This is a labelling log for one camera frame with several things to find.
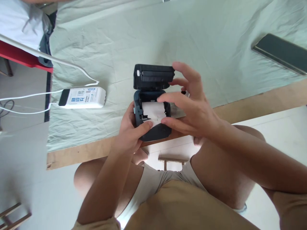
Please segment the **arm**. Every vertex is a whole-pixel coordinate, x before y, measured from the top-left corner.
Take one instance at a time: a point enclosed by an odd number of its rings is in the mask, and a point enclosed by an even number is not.
[[[82,203],[78,223],[85,225],[114,216],[131,159],[141,145],[139,138],[153,125],[152,122],[145,122],[134,128],[130,122],[133,118],[133,103],[131,103],[123,117],[120,134],[116,136],[106,162]]]
[[[180,92],[166,93],[158,102],[173,102],[183,109],[183,121],[164,118],[162,123],[182,133],[206,137],[231,153],[238,167],[264,188],[307,193],[307,167],[284,153],[221,120],[211,108],[202,87],[201,76],[184,63],[174,62],[173,68],[185,79],[174,79],[170,85],[181,85],[190,98]]]

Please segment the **red chair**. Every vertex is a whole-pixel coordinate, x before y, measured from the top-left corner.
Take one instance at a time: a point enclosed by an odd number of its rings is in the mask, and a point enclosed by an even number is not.
[[[17,62],[19,64],[28,66],[28,67],[35,67],[39,68],[45,71],[48,71],[50,73],[53,72],[53,68],[46,67],[39,63],[36,56],[23,51],[22,49],[19,49],[15,46],[9,45],[3,41],[0,41],[0,57],[3,57],[5,59]]]

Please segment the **white power bank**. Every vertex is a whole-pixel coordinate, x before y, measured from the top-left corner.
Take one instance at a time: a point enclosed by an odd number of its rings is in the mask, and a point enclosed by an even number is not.
[[[101,87],[65,89],[59,106],[65,109],[102,108],[106,100],[106,91]]]

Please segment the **smartphone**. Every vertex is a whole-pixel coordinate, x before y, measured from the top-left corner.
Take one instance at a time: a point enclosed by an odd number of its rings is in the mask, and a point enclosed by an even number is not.
[[[300,46],[267,34],[252,49],[300,75],[307,74],[307,50]]]

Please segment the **charging cable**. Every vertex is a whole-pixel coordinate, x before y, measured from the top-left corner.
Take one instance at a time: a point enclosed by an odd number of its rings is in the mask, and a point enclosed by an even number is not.
[[[72,63],[67,62],[67,61],[63,61],[63,60],[58,59],[58,58],[56,58],[56,57],[52,57],[51,55],[48,55],[48,54],[42,53],[42,52],[40,52],[40,51],[37,51],[37,50],[35,50],[35,49],[33,49],[33,48],[30,48],[30,47],[28,47],[28,46],[26,46],[26,45],[23,45],[23,44],[21,44],[21,43],[19,43],[19,42],[16,42],[16,41],[14,41],[14,40],[12,40],[12,39],[6,37],[6,36],[3,36],[3,35],[1,35],[1,34],[0,34],[0,40],[1,40],[1,41],[4,41],[4,42],[6,42],[6,43],[8,43],[8,44],[10,44],[10,45],[12,45],[12,46],[15,46],[15,47],[17,47],[17,48],[20,48],[20,49],[22,49],[22,50],[24,50],[24,51],[26,51],[26,52],[28,52],[28,53],[35,54],[36,56],[40,56],[40,57],[42,57],[42,58],[49,59],[49,60],[51,60],[51,61],[53,61],[53,62],[57,62],[57,63],[63,64],[63,65],[67,65],[67,66],[70,66],[70,67],[74,67],[74,68],[76,68],[76,69],[79,69],[82,73],[84,73],[85,76],[87,76],[89,79],[91,79],[91,80],[93,80],[93,81],[96,82],[96,83],[87,84],[87,85],[85,85],[85,86],[91,86],[91,85],[98,85],[98,84],[99,84],[99,81],[98,81],[98,80],[92,78],[82,67],[80,67],[80,66],[78,66],[78,65],[72,64]],[[59,91],[55,91],[55,92],[38,93],[38,94],[31,94],[31,95],[20,96],[20,97],[2,98],[2,99],[0,99],[0,101],[12,100],[12,99],[20,99],[20,98],[32,97],[32,96],[43,95],[43,94],[59,93],[59,92],[62,92],[63,90],[64,90],[64,89],[59,90]],[[21,112],[16,112],[16,111],[9,110],[9,109],[6,109],[6,108],[1,107],[1,106],[0,106],[0,109],[6,110],[6,111],[8,111],[8,112],[18,113],[18,114],[37,114],[37,113],[42,113],[42,112],[48,111],[48,110],[50,109],[50,107],[51,107],[52,104],[56,104],[56,103],[49,103],[48,108],[45,109],[44,111],[33,112],[33,113],[21,113]]]

